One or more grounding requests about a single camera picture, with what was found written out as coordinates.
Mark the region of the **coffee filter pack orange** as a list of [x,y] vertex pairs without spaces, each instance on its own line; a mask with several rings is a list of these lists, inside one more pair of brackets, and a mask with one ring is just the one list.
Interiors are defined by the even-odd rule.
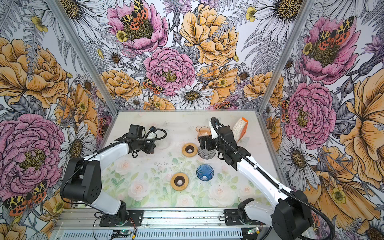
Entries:
[[233,134],[236,142],[238,142],[246,134],[248,122],[249,121],[247,119],[241,118],[234,125]]

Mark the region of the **blue ribbed dripper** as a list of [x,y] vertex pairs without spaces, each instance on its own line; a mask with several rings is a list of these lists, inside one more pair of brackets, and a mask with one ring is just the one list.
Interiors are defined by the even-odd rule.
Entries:
[[214,174],[214,169],[208,164],[200,165],[196,170],[197,178],[204,182],[210,181],[214,177]]

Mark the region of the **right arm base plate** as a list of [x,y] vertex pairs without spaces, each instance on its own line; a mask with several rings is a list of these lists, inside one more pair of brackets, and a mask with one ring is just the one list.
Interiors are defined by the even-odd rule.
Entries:
[[260,221],[241,220],[237,209],[224,209],[224,222],[226,226],[256,226],[261,224]]

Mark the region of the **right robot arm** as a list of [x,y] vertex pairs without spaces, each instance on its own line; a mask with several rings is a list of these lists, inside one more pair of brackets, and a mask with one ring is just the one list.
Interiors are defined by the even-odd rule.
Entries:
[[198,138],[201,149],[218,151],[219,159],[245,176],[272,205],[270,208],[262,208],[253,200],[246,200],[239,206],[244,220],[255,220],[273,227],[282,240],[303,237],[313,223],[305,194],[301,191],[293,192],[267,173],[250,152],[238,146],[229,126],[212,127],[211,131],[211,135]]

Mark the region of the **clear glass carafe brown handle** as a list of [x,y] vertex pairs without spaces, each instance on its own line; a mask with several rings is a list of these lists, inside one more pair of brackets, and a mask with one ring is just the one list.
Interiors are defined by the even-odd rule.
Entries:
[[155,147],[156,150],[165,150],[170,147],[171,141],[168,138],[164,138],[162,140],[156,141],[155,144],[156,144],[156,147]]

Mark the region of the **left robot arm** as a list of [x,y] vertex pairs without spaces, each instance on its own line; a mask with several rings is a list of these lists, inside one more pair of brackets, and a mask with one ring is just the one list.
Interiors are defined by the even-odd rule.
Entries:
[[108,223],[122,226],[129,221],[126,204],[107,194],[102,188],[102,171],[126,155],[138,152],[153,154],[156,142],[167,132],[154,126],[148,131],[143,126],[131,125],[128,133],[113,143],[86,157],[72,157],[66,166],[60,195],[66,202],[89,206],[102,214]]

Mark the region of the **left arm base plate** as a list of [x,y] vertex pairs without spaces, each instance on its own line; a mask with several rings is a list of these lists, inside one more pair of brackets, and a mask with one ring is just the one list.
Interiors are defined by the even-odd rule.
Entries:
[[140,227],[144,210],[127,210],[125,214],[106,215],[99,223],[100,227]]

